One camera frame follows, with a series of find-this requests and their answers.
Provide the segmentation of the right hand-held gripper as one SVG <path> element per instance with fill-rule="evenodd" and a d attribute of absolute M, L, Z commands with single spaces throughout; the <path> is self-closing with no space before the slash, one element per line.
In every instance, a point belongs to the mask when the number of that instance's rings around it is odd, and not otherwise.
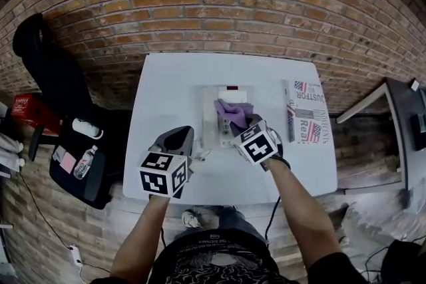
<path fill-rule="evenodd" d="M 249 114 L 246 122 L 248 128 L 235 136 L 234 147 L 252 165 L 269 170 L 267 160 L 283 160 L 281 136 L 258 114 Z"/>

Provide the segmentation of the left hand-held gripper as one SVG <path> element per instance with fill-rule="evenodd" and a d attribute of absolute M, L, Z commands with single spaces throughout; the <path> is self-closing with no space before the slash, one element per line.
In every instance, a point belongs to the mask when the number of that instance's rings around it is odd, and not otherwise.
<path fill-rule="evenodd" d="M 138 171 L 150 195 L 179 199 L 190 178 L 194 129 L 181 126 L 161 134 L 142 154 Z"/>

